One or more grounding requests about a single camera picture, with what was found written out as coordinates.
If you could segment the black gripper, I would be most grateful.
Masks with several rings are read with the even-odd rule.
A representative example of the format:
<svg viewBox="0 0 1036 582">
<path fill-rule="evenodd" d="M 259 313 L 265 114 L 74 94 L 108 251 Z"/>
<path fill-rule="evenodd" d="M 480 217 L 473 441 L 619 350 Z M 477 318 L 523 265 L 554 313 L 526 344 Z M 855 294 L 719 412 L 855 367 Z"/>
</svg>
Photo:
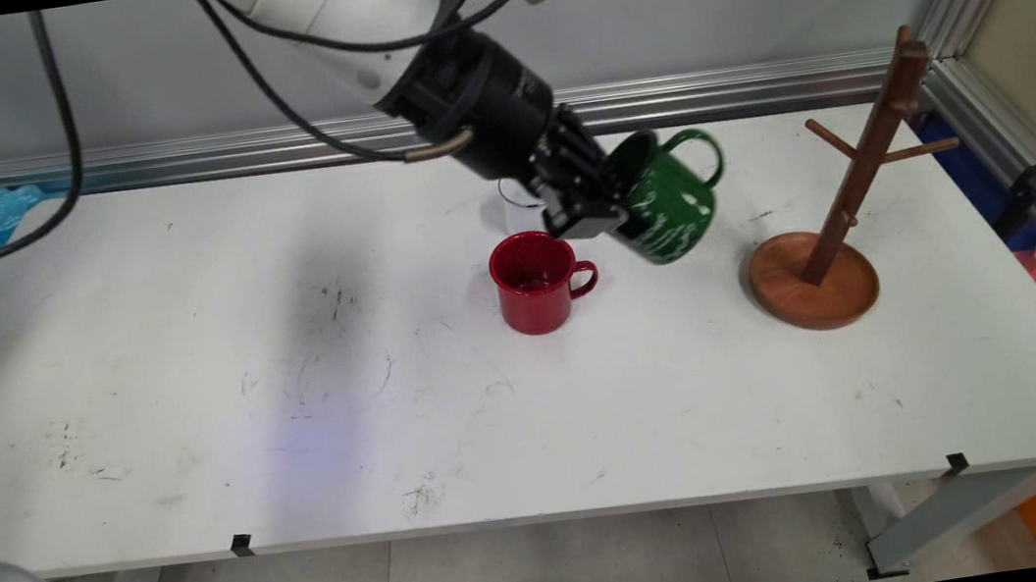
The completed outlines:
<svg viewBox="0 0 1036 582">
<path fill-rule="evenodd" d="M 473 138 L 453 158 L 486 180 L 531 180 L 554 238 L 608 234 L 630 219 L 620 192 L 626 179 L 570 105 L 553 111 L 553 101 L 550 84 L 470 29 L 419 48 L 375 109 L 433 144 L 469 127 Z M 536 148 L 551 112 L 557 145 Z"/>
</svg>

